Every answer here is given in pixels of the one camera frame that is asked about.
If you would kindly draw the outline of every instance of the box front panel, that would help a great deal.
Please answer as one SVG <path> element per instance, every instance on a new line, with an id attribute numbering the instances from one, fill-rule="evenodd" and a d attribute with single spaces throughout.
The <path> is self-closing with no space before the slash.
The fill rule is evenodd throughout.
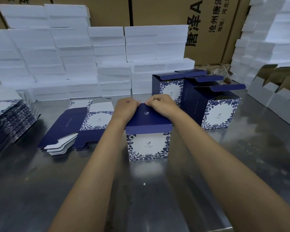
<path id="1" fill-rule="evenodd" d="M 176 104 L 182 99 L 184 80 L 171 80 L 160 82 L 160 94 L 168 94 Z"/>
<path id="2" fill-rule="evenodd" d="M 240 98 L 208 101 L 201 127 L 219 129 L 229 126 Z"/>
<path id="3" fill-rule="evenodd" d="M 170 139 L 171 133 L 127 134 L 129 160 L 166 158 Z"/>

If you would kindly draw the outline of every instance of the shiny table surface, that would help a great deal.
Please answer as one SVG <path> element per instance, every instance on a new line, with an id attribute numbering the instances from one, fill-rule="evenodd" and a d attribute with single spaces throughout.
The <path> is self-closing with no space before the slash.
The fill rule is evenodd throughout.
<path id="1" fill-rule="evenodd" d="M 290 204 L 290 125 L 236 93 L 242 101 L 230 126 L 207 133 Z M 119 98 L 93 100 L 115 105 Z M 54 157 L 36 149 L 69 102 L 35 103 L 42 115 L 0 158 L 0 232 L 46 231 L 89 160 L 94 147 Z M 168 158 L 129 162 L 124 136 L 120 149 L 105 231 L 231 230 L 176 129 Z"/>

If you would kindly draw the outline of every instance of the blue box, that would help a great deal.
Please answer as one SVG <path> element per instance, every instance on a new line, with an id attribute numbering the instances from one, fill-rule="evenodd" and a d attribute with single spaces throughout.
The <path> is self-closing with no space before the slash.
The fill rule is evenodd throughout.
<path id="1" fill-rule="evenodd" d="M 184 78 L 206 75 L 206 71 L 199 69 L 181 70 L 152 75 L 152 95 L 168 94 L 176 104 L 181 102 Z"/>
<path id="2" fill-rule="evenodd" d="M 244 84 L 219 84 L 185 79 L 181 108 L 203 129 L 226 128 L 241 100 L 230 90 L 245 89 Z"/>
<path id="3" fill-rule="evenodd" d="M 141 103 L 126 125 L 129 160 L 166 158 L 172 128 L 169 119 Z"/>

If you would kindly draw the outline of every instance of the person's left arm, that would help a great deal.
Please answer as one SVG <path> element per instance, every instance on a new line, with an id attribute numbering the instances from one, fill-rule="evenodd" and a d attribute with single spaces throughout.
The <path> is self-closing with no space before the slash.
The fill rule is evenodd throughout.
<path id="1" fill-rule="evenodd" d="M 104 230 L 122 134 L 138 106 L 132 98 L 117 101 L 108 127 L 48 232 Z"/>

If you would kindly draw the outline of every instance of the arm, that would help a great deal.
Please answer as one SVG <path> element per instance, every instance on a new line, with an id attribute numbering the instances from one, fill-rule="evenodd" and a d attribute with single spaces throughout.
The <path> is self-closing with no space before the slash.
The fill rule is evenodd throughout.
<path id="1" fill-rule="evenodd" d="M 290 232 L 290 206 L 169 95 L 154 95 L 146 104 L 172 121 L 235 231 Z"/>
<path id="2" fill-rule="evenodd" d="M 118 147 L 125 126 L 138 106 L 132 98 L 117 101 L 108 127 L 48 232 L 104 230 Z"/>

